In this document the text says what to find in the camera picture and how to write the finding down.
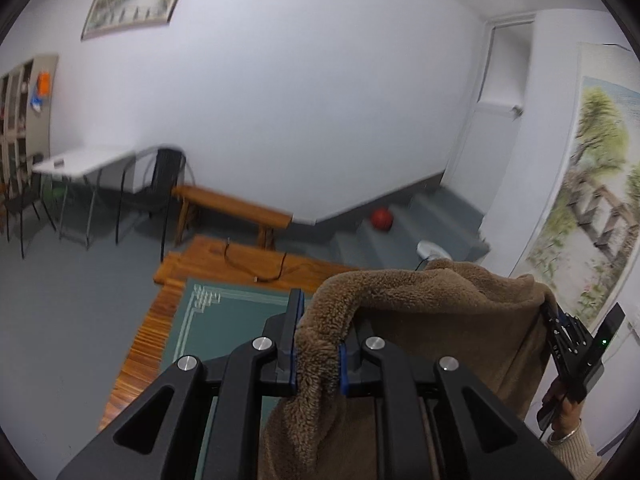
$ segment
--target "cabinet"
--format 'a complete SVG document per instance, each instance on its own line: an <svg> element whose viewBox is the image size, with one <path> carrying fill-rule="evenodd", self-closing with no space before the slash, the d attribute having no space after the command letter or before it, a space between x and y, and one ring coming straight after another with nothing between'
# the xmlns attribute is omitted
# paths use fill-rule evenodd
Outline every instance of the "cabinet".
<svg viewBox="0 0 640 480"><path fill-rule="evenodd" d="M53 79L58 56L36 56L0 76L0 184L6 184L11 197L22 190L26 180L27 156L49 156L49 119ZM49 74L49 95L40 110L31 106L38 77Z"/></svg>

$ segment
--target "ribbed cuff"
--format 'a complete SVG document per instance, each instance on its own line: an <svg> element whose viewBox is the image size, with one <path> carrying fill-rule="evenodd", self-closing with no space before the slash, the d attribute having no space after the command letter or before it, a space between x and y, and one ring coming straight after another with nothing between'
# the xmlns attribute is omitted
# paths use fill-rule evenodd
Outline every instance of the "ribbed cuff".
<svg viewBox="0 0 640 480"><path fill-rule="evenodd" d="M564 442L547 441L546 446L576 480L588 480L600 471L602 459L591 446L583 427Z"/></svg>

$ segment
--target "stair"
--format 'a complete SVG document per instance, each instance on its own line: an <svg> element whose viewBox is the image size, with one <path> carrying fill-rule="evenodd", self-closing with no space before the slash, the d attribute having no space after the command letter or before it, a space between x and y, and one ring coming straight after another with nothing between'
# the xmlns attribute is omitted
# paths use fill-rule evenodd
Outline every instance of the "stair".
<svg viewBox="0 0 640 480"><path fill-rule="evenodd" d="M365 219L356 232L337 232L326 245L302 244L302 252L361 269L414 270L420 263L416 247L421 240L440 245L455 261L474 262L489 251L478 237L482 213L445 187L418 193L408 206L389 209L394 223L388 232Z"/></svg>

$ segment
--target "white folding table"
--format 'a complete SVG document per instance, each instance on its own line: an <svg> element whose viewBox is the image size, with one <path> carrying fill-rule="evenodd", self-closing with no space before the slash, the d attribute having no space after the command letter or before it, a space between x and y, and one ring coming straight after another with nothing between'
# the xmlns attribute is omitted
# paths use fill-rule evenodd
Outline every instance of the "white folding table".
<svg viewBox="0 0 640 480"><path fill-rule="evenodd" d="M135 156L135 152L130 148L121 146L87 146L77 150L61 153L35 164L32 171L36 173L48 174L61 178L65 183L65 195L62 199L62 210L60 211L60 225L58 236L63 237L63 222L65 217L66 196L69 191L69 184L74 179L84 179L85 184L92 190L91 205L89 206L89 217L86 222L86 235L84 244L88 249L90 244L89 234L91 231L91 220L94 215L95 198L100 187L102 170L124 158ZM89 183L87 176L97 172L95 184Z"/></svg>

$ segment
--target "round white object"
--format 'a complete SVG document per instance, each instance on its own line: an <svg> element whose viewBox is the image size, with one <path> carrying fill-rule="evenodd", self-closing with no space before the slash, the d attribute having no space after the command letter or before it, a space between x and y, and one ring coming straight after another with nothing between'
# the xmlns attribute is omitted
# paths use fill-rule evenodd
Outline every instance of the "round white object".
<svg viewBox="0 0 640 480"><path fill-rule="evenodd" d="M434 244L428 240L421 240L418 242L417 247L418 256L423 260L439 260L444 258L445 260L453 260L451 255L447 253L442 247Z"/></svg>

